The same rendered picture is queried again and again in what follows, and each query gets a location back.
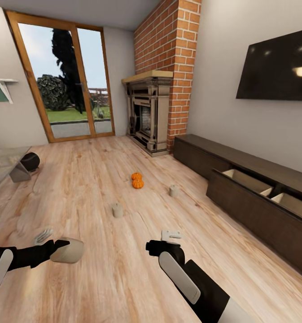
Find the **pillar candle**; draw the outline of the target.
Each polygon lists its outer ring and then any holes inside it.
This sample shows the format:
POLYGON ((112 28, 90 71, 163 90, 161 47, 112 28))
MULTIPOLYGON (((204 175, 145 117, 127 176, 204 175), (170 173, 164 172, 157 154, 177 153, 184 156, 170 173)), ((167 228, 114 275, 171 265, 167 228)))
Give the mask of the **pillar candle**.
POLYGON ((171 185, 169 189, 169 195, 173 198, 178 196, 178 187, 177 185, 171 185))
POLYGON ((114 218, 120 218, 123 216, 123 206, 121 205, 121 203, 113 204, 112 211, 114 218))
POLYGON ((83 256, 85 245, 81 240, 74 238, 69 238, 64 236, 59 240, 69 241, 70 244, 67 244, 63 247, 59 247, 49 258, 53 262, 62 262, 62 263, 76 263, 83 256))

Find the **pumpkin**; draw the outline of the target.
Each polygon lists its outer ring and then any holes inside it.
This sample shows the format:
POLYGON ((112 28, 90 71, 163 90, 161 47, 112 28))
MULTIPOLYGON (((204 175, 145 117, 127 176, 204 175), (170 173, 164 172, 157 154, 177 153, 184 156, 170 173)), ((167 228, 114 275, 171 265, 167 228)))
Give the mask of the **pumpkin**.
POLYGON ((134 173, 132 176, 131 176, 132 180, 134 179, 141 179, 142 180, 142 175, 140 173, 134 173))
POLYGON ((144 186, 144 182, 141 179, 134 179, 132 185, 135 189, 141 189, 144 186))

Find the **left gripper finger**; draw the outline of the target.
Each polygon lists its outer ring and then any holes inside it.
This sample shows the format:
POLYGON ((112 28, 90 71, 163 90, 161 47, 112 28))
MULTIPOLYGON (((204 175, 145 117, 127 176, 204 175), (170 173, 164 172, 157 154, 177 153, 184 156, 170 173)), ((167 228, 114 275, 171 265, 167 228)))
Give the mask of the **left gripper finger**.
POLYGON ((65 246, 65 245, 67 245, 67 244, 70 244, 70 242, 69 242, 69 241, 66 241, 66 240, 57 240, 57 241, 54 243, 54 245, 55 245, 55 251, 57 251, 57 249, 58 249, 59 247, 63 247, 63 246, 65 246))

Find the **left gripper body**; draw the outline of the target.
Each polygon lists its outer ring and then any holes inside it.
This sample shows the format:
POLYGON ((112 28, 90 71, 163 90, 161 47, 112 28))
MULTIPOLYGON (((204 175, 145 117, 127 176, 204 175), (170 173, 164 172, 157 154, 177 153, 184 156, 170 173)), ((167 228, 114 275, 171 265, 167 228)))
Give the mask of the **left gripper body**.
POLYGON ((52 239, 41 246, 32 248, 28 247, 27 249, 29 251, 29 259, 25 266, 31 266, 32 269, 47 260, 55 252, 55 245, 52 239))

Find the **cauldron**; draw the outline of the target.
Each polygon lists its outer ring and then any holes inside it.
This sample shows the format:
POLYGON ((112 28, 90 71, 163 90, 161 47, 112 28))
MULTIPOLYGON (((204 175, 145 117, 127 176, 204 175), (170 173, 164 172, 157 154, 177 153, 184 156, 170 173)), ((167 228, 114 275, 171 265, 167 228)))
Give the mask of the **cauldron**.
POLYGON ((40 164, 40 158, 37 154, 32 152, 25 154, 20 162, 23 164, 27 171, 35 172, 40 164))

